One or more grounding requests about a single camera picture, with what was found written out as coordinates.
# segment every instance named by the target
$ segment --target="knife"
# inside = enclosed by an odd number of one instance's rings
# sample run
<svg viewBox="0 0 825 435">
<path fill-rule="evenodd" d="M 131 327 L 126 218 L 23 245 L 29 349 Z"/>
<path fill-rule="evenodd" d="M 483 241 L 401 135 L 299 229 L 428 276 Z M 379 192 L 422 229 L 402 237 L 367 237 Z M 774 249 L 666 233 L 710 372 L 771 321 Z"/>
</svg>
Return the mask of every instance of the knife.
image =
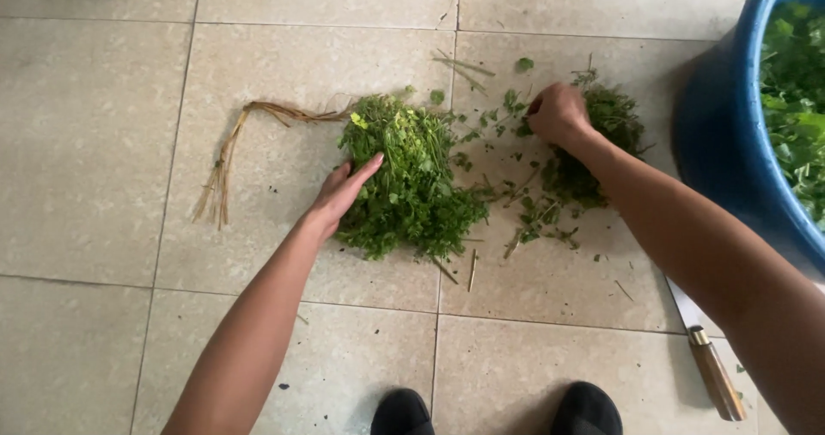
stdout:
<svg viewBox="0 0 825 435">
<path fill-rule="evenodd" d="M 687 331 L 687 341 L 691 344 L 691 352 L 699 367 L 699 374 L 705 381 L 708 396 L 713 402 L 719 417 L 728 421 L 742 421 L 747 415 L 742 406 L 742 400 L 731 384 L 722 366 L 721 360 L 716 353 L 716 348 L 708 339 L 705 329 L 699 324 L 699 307 L 679 288 L 667 278 L 670 286 L 675 306 L 681 315 L 681 321 L 685 324 Z"/>
</svg>

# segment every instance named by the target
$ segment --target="hand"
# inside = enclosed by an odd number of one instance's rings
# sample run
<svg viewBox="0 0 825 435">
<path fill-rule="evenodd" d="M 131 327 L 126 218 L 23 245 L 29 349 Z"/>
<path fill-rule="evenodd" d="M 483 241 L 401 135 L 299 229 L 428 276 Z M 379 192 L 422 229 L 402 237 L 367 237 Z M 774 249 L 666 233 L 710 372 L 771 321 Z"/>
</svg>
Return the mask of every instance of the hand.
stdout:
<svg viewBox="0 0 825 435">
<path fill-rule="evenodd" d="M 582 92 L 570 84 L 559 82 L 542 90 L 527 109 L 527 116 L 534 134 L 563 148 L 593 131 Z"/>
<path fill-rule="evenodd" d="M 333 236 L 338 229 L 338 222 L 355 202 L 358 190 L 378 171 L 383 161 L 384 154 L 378 153 L 351 177 L 351 162 L 342 164 L 327 176 L 318 197 L 304 215 L 319 224 L 322 242 Z"/>
</svg>

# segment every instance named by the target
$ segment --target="forearm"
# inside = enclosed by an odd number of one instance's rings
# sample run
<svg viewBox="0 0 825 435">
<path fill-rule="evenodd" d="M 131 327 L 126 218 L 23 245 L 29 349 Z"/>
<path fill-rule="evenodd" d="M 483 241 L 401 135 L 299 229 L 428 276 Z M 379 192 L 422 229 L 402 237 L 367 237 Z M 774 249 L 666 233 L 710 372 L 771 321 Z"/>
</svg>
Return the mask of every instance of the forearm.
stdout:
<svg viewBox="0 0 825 435">
<path fill-rule="evenodd" d="M 163 433 L 248 433 L 283 363 L 322 228 L 302 218 L 223 318 Z"/>
<path fill-rule="evenodd" d="M 601 135 L 569 147 L 654 262 L 725 331 L 788 429 L 822 432 L 825 296 L 738 219 Z"/>
</svg>

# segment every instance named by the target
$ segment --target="floor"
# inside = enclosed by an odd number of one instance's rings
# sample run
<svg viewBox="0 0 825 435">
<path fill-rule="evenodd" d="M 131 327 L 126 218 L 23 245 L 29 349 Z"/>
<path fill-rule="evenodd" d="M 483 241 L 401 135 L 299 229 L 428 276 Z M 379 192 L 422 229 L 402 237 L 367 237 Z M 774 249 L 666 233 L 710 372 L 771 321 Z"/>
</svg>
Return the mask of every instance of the floor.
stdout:
<svg viewBox="0 0 825 435">
<path fill-rule="evenodd" d="M 675 174 L 673 97 L 743 2 L 0 0 L 0 434 L 160 432 L 235 295 L 341 159 L 340 124 L 254 113 L 230 224 L 193 224 L 244 103 L 324 110 L 411 84 L 413 101 L 443 89 L 443 107 L 472 119 L 592 54 L 639 100 L 648 160 Z M 437 49 L 497 72 L 489 96 L 432 62 Z M 516 72 L 521 57 L 535 68 Z M 530 169 L 507 135 L 467 151 L 478 172 L 518 181 Z M 579 250 L 545 239 L 504 260 L 517 221 L 495 208 L 471 235 L 485 240 L 471 293 L 466 259 L 455 285 L 408 252 L 362 261 L 328 243 L 276 382 L 289 388 L 253 432 L 367 433 L 393 386 L 424 396 L 439 433 L 541 432 L 572 380 L 604 388 L 627 433 L 782 432 L 708 323 L 749 417 L 717 416 L 661 274 L 614 211 L 562 223 L 580 227 Z"/>
</svg>

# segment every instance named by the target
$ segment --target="blue basin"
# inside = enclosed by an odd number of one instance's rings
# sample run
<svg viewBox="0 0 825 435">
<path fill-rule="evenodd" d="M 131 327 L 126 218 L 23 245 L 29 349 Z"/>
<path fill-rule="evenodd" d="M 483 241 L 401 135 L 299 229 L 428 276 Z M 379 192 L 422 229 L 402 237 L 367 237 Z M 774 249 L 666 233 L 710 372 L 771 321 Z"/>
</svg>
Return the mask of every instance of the blue basin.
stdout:
<svg viewBox="0 0 825 435">
<path fill-rule="evenodd" d="M 823 282 L 825 239 L 782 176 L 759 97 L 762 36 L 773 7 L 787 1 L 825 6 L 825 0 L 748 0 L 737 26 L 697 60 L 675 108 L 672 146 L 688 186 Z"/>
</svg>

